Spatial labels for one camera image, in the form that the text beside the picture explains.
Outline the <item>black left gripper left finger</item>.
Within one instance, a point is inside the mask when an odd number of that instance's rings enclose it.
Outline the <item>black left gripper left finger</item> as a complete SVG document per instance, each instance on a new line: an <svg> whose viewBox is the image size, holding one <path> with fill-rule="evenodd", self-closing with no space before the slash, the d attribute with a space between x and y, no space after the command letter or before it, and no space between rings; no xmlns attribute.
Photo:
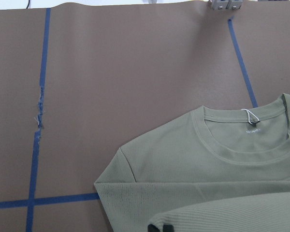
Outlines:
<svg viewBox="0 0 290 232"><path fill-rule="evenodd" d="M155 225L153 224L149 224L147 227L147 231L148 232L160 232L159 228L157 228Z"/></svg>

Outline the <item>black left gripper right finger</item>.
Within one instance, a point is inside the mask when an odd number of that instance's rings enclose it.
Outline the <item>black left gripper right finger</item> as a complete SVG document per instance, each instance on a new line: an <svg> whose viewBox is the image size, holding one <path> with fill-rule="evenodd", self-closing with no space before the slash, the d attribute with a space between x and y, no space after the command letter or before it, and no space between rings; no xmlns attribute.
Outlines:
<svg viewBox="0 0 290 232"><path fill-rule="evenodd" d="M163 232L174 232L174 227L173 225L163 225Z"/></svg>

